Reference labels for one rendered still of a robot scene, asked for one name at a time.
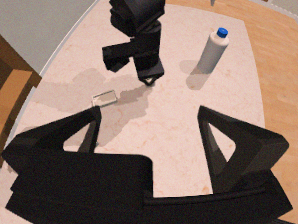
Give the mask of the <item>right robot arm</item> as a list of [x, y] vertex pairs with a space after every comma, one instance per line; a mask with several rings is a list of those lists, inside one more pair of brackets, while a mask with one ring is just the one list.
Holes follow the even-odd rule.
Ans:
[[130, 42], [102, 47], [106, 69], [116, 73], [130, 62], [130, 57], [133, 57], [134, 64], [136, 61], [137, 72], [151, 69], [151, 54], [137, 51], [135, 45], [143, 52], [153, 51], [159, 47], [162, 24], [157, 19], [165, 14], [166, 1], [110, 0], [109, 3], [113, 7], [110, 9], [112, 26], [128, 37], [134, 38], [130, 38]]

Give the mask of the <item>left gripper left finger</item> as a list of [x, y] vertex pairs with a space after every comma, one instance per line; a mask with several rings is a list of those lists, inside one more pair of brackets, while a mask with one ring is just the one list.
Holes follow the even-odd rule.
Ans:
[[74, 115], [19, 133], [10, 143], [64, 151], [64, 142], [90, 124], [77, 152], [94, 153], [101, 119], [100, 106], [95, 105]]

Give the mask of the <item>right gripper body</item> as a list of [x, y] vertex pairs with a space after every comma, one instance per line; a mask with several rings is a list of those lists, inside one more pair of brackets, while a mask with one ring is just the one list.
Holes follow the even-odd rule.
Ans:
[[[135, 46], [136, 48], [136, 46]], [[164, 68], [162, 65], [162, 62], [160, 60], [159, 57], [159, 50], [160, 50], [160, 45], [157, 49], [153, 50], [153, 51], [148, 51], [148, 52], [143, 52], [140, 49], [136, 48], [137, 51], [144, 53], [144, 54], [151, 54], [151, 69], [149, 70], [143, 70], [143, 71], [136, 71], [137, 72], [137, 76], [138, 79], [140, 80], [144, 80], [147, 79], [147, 77], [154, 77], [157, 75], [157, 77], [159, 76], [163, 76], [164, 75]]]

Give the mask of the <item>white bottle with blue cap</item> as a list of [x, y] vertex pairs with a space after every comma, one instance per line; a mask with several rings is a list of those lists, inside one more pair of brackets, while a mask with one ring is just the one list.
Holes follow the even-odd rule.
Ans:
[[219, 28], [218, 32], [212, 32], [207, 40], [200, 60], [197, 64], [198, 69], [205, 74], [213, 72], [218, 61], [229, 45], [228, 31], [225, 28]]

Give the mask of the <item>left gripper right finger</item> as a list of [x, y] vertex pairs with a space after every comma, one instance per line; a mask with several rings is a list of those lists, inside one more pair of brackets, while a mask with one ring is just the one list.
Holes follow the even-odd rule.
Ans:
[[[203, 105], [199, 107], [197, 119], [213, 194], [228, 192], [246, 173], [271, 169], [290, 145], [281, 134]], [[234, 141], [236, 148], [229, 161], [209, 124]]]

